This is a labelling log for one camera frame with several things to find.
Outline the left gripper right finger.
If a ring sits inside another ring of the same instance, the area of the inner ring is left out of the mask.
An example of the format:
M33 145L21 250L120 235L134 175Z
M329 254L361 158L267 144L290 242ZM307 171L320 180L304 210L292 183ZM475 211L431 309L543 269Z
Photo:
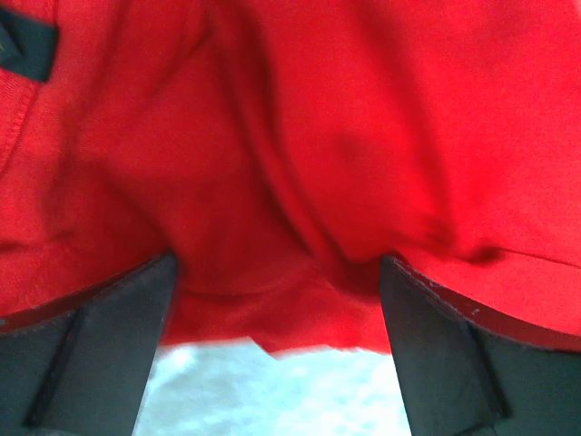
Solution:
M453 292L393 257L379 293L414 435L577 435L580 339Z

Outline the red t shirt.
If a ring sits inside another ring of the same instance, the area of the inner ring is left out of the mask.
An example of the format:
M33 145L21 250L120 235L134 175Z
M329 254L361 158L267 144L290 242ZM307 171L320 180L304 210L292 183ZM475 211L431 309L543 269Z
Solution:
M170 251L169 343L384 352L379 265L580 348L577 1L4 1L1 314Z

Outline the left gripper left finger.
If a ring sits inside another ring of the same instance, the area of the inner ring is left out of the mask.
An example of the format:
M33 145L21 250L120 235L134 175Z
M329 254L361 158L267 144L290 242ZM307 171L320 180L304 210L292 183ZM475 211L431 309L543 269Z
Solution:
M176 276L165 253L2 317L2 434L132 434Z

